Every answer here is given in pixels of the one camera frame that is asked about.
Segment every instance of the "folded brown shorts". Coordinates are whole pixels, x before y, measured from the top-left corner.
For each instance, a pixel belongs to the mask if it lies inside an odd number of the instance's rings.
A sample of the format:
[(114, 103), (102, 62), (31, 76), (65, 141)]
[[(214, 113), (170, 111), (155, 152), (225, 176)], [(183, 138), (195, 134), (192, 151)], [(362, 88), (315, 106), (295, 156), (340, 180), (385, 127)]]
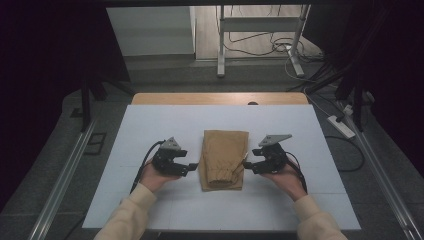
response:
[(249, 133), (205, 130), (199, 161), (200, 183), (204, 191), (241, 190)]

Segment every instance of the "white wall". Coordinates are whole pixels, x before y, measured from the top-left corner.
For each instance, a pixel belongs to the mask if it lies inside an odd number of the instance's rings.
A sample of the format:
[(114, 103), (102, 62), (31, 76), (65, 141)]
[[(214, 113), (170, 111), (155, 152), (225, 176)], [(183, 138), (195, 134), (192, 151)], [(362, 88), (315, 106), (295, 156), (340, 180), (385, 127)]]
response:
[(194, 7), (108, 8), (123, 56), (193, 54)]

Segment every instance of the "hand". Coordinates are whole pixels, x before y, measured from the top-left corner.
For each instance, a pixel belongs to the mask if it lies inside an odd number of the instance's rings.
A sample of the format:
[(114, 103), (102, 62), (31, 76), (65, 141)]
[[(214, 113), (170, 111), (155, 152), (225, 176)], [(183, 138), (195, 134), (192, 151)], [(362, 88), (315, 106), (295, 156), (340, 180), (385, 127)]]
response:
[(151, 192), (159, 190), (166, 182), (180, 179), (180, 176), (171, 176), (160, 174), (151, 164), (151, 160), (144, 165), (143, 173), (141, 174), (140, 183), (143, 184)]
[(271, 179), (271, 181), (273, 181), (278, 188), (285, 191), (294, 202), (307, 195), (296, 171), (288, 164), (278, 173), (266, 173), (261, 174), (261, 176)]

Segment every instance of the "white power strip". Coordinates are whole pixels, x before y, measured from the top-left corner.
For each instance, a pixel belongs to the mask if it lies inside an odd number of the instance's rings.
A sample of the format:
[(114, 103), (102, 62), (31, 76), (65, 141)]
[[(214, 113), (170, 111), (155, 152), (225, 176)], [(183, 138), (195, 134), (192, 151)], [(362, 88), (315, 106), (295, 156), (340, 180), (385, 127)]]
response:
[(331, 125), (333, 125), (337, 130), (339, 130), (339, 132), (343, 134), (345, 138), (353, 138), (355, 136), (355, 133), (352, 132), (352, 130), (350, 130), (343, 122), (337, 122), (336, 119), (337, 117), (334, 115), (327, 118)]

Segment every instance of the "beige sleeve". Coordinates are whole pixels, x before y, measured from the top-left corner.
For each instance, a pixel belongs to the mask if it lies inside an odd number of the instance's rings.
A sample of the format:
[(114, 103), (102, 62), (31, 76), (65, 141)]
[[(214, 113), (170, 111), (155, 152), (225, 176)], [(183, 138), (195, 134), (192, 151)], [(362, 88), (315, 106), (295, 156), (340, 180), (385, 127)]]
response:
[(347, 240), (334, 218), (329, 213), (323, 212), (311, 196), (297, 200), (294, 208), (300, 219), (297, 229), (299, 239)]
[(147, 226), (147, 211), (155, 201), (155, 195), (139, 183), (130, 196), (121, 201), (94, 239), (140, 239)]

